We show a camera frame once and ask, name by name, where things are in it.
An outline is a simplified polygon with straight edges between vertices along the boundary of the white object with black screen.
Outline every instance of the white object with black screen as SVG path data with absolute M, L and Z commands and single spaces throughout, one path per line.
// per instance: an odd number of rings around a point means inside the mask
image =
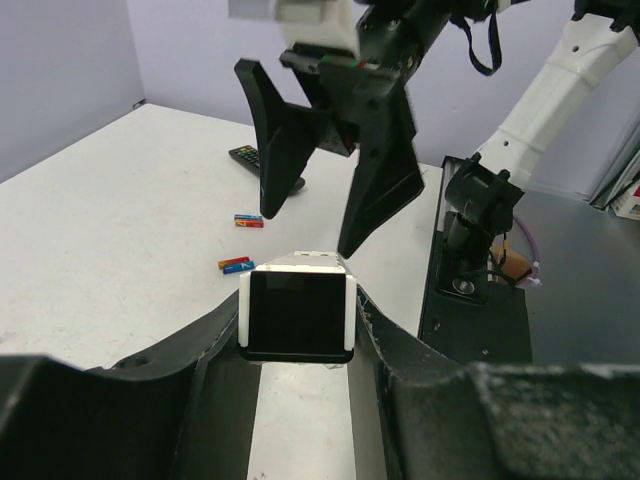
M 238 343 L 251 361 L 347 363 L 357 282 L 336 253 L 295 252 L 240 277 Z

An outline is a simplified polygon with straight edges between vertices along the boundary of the white wall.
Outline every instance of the white wall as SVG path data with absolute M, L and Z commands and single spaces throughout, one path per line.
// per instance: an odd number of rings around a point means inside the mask
M 225 0 L 128 2 L 149 101 L 250 123 L 233 72 L 240 56 L 261 60 L 287 100 L 303 101 L 293 75 L 279 65 L 284 43 L 275 25 L 231 20 Z M 440 164 L 445 154 L 473 153 L 524 92 L 572 13 L 572 0 L 536 0 L 501 15 L 504 66 L 489 79 L 470 65 L 462 31 L 447 26 L 409 84 L 421 160 Z M 486 25 L 475 32 L 478 50 L 486 53 Z M 538 165 L 533 181 L 589 193 L 637 104 L 638 78 L 636 52 L 580 110 Z
M 0 182 L 143 97 L 126 0 L 0 0 Z

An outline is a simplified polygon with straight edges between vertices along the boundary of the white table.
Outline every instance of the white table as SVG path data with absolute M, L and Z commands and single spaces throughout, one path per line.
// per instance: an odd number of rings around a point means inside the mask
M 335 250 L 356 156 L 318 151 L 307 187 L 263 230 L 257 179 L 231 161 L 252 127 L 146 105 L 0 185 L 0 353 L 111 366 L 237 288 L 217 261 Z M 441 171 L 349 260 L 417 333 Z M 346 369 L 263 367 L 249 479 L 355 476 Z

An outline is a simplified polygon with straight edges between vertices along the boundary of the black screen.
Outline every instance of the black screen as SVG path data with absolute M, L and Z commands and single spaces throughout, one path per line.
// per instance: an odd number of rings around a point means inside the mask
M 344 274 L 253 272 L 251 353 L 344 355 Z

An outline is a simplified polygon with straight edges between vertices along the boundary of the cardboard box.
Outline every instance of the cardboard box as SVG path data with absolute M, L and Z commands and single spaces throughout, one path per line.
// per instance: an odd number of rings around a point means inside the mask
M 619 217 L 640 220 L 640 181 L 613 202 L 611 208 Z

